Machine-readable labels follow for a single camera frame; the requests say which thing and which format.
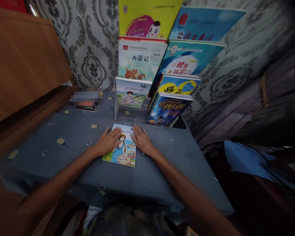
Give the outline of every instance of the table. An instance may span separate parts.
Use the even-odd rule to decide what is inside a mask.
[[[0,178],[9,191],[28,195],[34,182],[47,182],[75,158],[91,141],[94,145],[106,127],[114,123],[132,126],[134,123],[114,120],[116,93],[104,92],[103,103],[96,111],[77,110],[70,104],[51,114],[24,141],[7,152],[0,161]],[[153,144],[192,181],[225,215],[233,213],[220,184],[190,133],[151,124],[139,124]],[[64,144],[57,143],[63,138]],[[12,160],[9,154],[18,150]],[[98,188],[105,187],[101,196]],[[94,206],[105,206],[119,194],[143,197],[172,206],[183,207],[157,165],[137,148],[135,168],[93,161],[74,182],[68,194]]]

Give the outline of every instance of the book cover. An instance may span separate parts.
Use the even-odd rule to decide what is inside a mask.
[[[162,73],[198,75],[223,48],[219,43],[170,41],[148,96],[153,96]]]
[[[140,108],[152,82],[116,77],[117,100],[120,106]]]
[[[169,38],[219,42],[245,13],[243,10],[181,7]]]
[[[169,126],[193,101],[190,95],[172,95],[157,93],[147,122],[155,125]]]
[[[153,81],[166,48],[166,43],[120,40],[119,77]]]
[[[201,79],[197,75],[177,75],[177,74],[162,74],[162,78],[155,90],[156,92],[165,92],[181,95],[190,95],[198,85],[201,83]],[[153,96],[152,102],[150,103],[150,108],[154,105],[155,94]]]
[[[183,0],[119,0],[119,35],[168,39]]]
[[[136,145],[130,136],[134,135],[133,129],[131,126],[114,124],[112,130],[116,127],[120,127],[122,131],[118,137],[121,143],[112,152],[103,156],[102,160],[135,168]]]

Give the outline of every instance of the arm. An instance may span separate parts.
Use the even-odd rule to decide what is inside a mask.
[[[94,146],[34,192],[16,212],[11,213],[4,225],[0,226],[0,235],[31,235],[40,220],[56,205],[83,170],[95,158],[111,152],[120,143],[116,141],[121,134],[120,128],[110,133],[108,129]]]
[[[152,144],[147,132],[134,125],[131,136],[137,147],[148,154],[165,175],[178,198],[200,223],[206,235],[240,235],[215,205]]]

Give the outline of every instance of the cartoon character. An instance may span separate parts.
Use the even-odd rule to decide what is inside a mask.
[[[162,124],[162,123],[164,122],[163,118],[164,118],[163,116],[158,116],[158,117],[157,117],[157,122],[156,122],[156,123],[157,123],[157,124]]]
[[[150,29],[147,33],[147,38],[157,38],[161,30],[161,23],[159,21],[154,21],[150,26]]]
[[[139,98],[139,97],[142,97],[143,95],[141,96],[137,96],[137,97],[133,97],[133,92],[132,91],[128,91],[127,92],[127,95],[125,95],[123,97],[123,100],[124,100],[124,104],[126,105],[131,105],[135,102],[135,99]]]
[[[139,78],[138,70],[133,69],[131,71],[131,70],[128,70],[128,68],[126,68],[125,78],[126,79],[138,79]]]
[[[125,139],[126,139],[126,135],[125,134],[121,134],[118,138],[118,140],[121,140],[121,143],[117,145],[117,147],[115,147],[112,151],[112,158],[111,158],[111,162],[112,163],[117,163],[117,158],[119,156],[127,156],[127,145],[125,144]]]
[[[130,157],[131,159],[133,158],[132,150],[130,150],[129,157]]]
[[[145,80],[145,74],[139,74],[139,80]]]

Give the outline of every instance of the person's right hand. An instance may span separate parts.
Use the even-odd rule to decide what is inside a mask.
[[[154,145],[151,142],[150,137],[144,129],[141,129],[138,125],[134,125],[133,131],[134,135],[131,135],[132,140],[136,144],[136,146],[143,152],[152,156],[153,152],[157,151]]]

